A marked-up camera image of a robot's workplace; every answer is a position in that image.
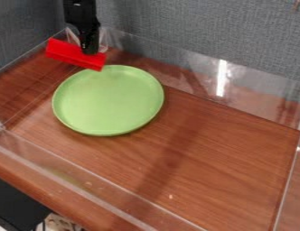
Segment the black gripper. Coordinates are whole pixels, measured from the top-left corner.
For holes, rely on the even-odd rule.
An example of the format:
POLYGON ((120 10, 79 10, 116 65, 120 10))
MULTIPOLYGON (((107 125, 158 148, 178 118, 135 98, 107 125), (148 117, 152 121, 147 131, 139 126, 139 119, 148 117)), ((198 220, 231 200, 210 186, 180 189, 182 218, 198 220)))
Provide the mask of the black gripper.
POLYGON ((79 30, 81 53, 99 51, 99 26, 95 0, 63 0, 64 20, 79 30))

